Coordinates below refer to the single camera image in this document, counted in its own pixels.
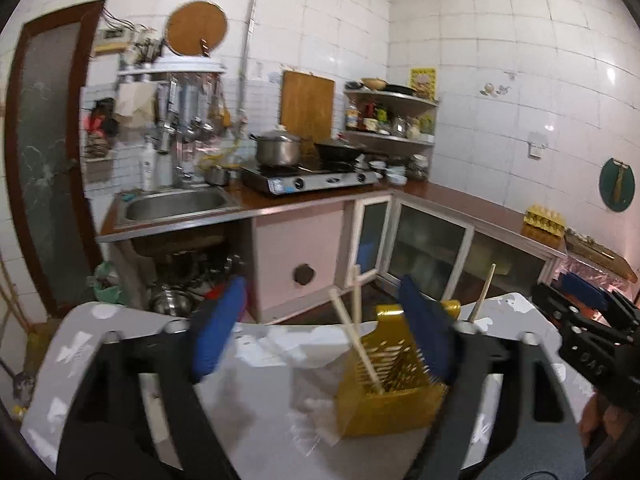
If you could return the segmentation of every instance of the stainless steel sink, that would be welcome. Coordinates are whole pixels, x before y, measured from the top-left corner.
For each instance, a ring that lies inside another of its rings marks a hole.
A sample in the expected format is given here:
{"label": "stainless steel sink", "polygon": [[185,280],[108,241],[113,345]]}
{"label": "stainless steel sink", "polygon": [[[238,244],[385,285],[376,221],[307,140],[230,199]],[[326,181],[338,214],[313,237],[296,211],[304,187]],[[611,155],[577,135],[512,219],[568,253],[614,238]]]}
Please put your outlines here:
{"label": "stainless steel sink", "polygon": [[186,219],[206,212],[219,213],[238,208],[231,196],[218,187],[174,189],[145,194],[124,203],[118,224]]}

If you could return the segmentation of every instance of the gas stove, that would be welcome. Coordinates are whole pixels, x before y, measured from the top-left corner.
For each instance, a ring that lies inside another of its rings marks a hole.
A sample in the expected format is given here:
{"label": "gas stove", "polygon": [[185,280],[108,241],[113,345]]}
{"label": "gas stove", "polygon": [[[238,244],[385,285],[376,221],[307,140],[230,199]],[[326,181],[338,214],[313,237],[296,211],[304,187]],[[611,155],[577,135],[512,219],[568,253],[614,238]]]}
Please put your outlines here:
{"label": "gas stove", "polygon": [[333,189],[336,187],[366,186],[378,181],[376,173],[360,170],[350,164],[322,167],[306,162],[293,168],[242,167],[242,182],[256,191],[270,195],[286,195]]}

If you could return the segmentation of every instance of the green round cutting board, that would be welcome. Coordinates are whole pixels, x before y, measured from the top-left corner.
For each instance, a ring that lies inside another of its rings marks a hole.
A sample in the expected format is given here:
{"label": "green round cutting board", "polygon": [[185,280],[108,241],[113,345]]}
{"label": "green round cutting board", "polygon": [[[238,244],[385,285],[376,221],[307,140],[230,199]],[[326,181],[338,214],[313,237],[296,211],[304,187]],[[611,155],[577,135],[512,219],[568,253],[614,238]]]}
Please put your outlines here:
{"label": "green round cutting board", "polygon": [[620,166],[610,158],[600,171],[600,196],[609,209],[616,212],[624,211],[631,205],[636,192],[636,180],[634,172],[629,168],[622,168],[622,181],[620,196],[616,197],[616,183]]}

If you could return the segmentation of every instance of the brown door frame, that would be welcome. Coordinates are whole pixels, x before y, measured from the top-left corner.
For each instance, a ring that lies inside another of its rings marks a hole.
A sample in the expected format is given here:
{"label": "brown door frame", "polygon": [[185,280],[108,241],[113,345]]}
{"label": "brown door frame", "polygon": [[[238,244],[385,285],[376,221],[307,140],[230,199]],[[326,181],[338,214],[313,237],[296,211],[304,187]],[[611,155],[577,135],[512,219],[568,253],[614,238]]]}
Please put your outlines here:
{"label": "brown door frame", "polygon": [[95,30],[102,13],[105,0],[95,0],[66,9],[56,10],[45,14],[22,26],[20,39],[15,49],[14,61],[11,66],[9,84],[6,90],[6,111],[4,119],[4,168],[6,171],[6,186],[9,195],[11,215],[14,220],[15,233],[20,244],[22,256],[29,269],[33,283],[36,286],[40,298],[47,312],[52,316],[59,315],[59,307],[56,304],[49,281],[42,270],[38,253],[36,252],[33,238],[27,223],[27,215],[22,199],[22,187],[20,185],[20,168],[18,164],[18,139],[17,117],[20,107],[20,78],[24,56],[29,40],[47,30],[80,22],[78,42],[74,52],[71,71],[68,81],[68,99],[66,102],[66,158],[69,161],[69,184],[71,188],[71,200],[78,231],[82,241],[84,255],[91,269],[94,269],[102,260],[100,249],[95,241],[94,220],[91,208],[84,197],[82,186],[82,170],[80,168],[80,139],[79,139],[79,113],[81,89],[86,81],[87,65],[94,43]]}

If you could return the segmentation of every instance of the metal pipe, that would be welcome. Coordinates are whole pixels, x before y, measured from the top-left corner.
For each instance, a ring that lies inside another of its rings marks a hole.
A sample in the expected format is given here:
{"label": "metal pipe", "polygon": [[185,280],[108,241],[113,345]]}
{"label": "metal pipe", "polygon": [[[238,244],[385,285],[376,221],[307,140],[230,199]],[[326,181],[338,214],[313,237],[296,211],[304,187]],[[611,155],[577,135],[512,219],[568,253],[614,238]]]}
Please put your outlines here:
{"label": "metal pipe", "polygon": [[246,67],[249,60],[249,47],[254,35],[255,27],[255,6],[258,0],[249,0],[244,20],[244,41],[242,42],[242,53],[240,56],[240,70],[238,73],[238,106],[236,107],[236,137],[240,136],[240,116],[244,109],[244,94],[246,90]]}

